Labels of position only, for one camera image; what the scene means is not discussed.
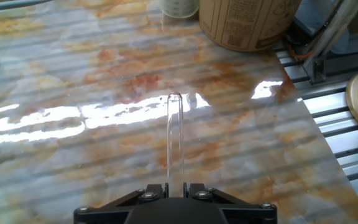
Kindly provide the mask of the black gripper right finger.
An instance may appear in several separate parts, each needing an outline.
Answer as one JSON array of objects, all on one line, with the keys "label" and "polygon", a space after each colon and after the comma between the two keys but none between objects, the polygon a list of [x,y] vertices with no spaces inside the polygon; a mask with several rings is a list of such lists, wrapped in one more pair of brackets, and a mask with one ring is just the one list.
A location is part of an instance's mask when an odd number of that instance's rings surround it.
[{"label": "black gripper right finger", "polygon": [[277,207],[270,202],[248,203],[201,183],[184,183],[183,196],[198,202],[195,217],[202,223],[277,224]]}]

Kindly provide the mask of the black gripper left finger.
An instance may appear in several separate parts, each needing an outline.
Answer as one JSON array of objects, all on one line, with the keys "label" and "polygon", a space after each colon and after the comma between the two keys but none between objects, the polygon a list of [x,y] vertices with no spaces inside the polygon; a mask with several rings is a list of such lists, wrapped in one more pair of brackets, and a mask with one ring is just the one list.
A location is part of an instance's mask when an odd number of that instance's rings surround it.
[{"label": "black gripper left finger", "polygon": [[125,223],[133,209],[167,197],[168,183],[149,184],[98,208],[78,207],[73,212],[73,223]]}]

